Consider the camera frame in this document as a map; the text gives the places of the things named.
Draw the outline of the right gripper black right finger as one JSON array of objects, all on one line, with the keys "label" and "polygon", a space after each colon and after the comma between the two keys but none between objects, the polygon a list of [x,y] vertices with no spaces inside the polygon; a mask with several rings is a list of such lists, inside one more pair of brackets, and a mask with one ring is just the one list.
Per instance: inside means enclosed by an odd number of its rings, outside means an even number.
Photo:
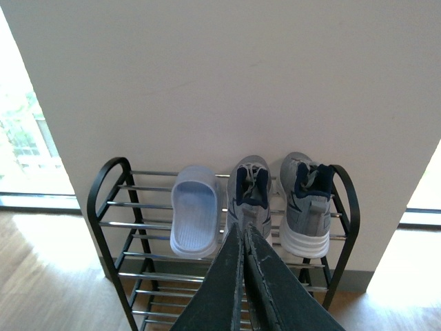
[{"label": "right gripper black right finger", "polygon": [[244,231],[244,278],[253,330],[343,330],[254,227]]}]

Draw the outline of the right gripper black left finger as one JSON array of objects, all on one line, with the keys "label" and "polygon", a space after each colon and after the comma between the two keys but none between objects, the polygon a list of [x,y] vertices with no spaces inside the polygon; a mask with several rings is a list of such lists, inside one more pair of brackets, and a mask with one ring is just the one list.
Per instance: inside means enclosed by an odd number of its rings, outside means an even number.
[{"label": "right gripper black left finger", "polygon": [[243,297],[243,239],[234,224],[206,277],[172,330],[239,330]]}]

